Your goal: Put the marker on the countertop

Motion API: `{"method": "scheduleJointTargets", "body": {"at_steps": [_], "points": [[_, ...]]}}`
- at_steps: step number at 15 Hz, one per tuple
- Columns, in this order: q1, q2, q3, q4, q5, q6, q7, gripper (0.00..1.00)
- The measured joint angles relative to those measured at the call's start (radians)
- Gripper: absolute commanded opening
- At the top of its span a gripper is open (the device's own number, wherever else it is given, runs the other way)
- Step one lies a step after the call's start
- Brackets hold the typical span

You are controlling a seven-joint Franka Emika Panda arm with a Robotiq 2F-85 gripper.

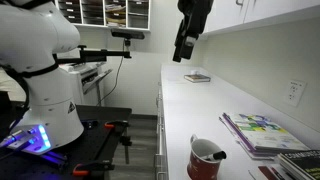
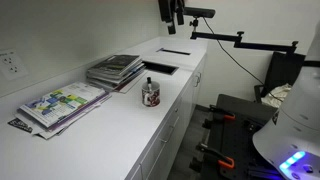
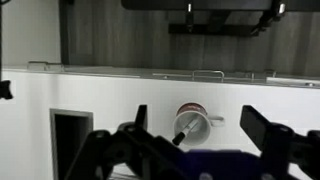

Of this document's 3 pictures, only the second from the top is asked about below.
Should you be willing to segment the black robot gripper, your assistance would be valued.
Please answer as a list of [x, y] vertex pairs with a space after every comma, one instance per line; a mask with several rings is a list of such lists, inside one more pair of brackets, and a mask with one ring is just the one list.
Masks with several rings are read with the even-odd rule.
[[176, 34], [174, 15], [177, 15], [178, 25], [184, 25], [184, 0], [158, 0], [161, 20], [167, 23], [169, 35]]

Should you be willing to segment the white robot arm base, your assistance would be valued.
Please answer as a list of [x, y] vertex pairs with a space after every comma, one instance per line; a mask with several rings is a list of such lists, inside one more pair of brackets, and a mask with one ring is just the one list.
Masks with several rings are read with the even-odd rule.
[[320, 180], [320, 23], [294, 85], [253, 145], [284, 178]]

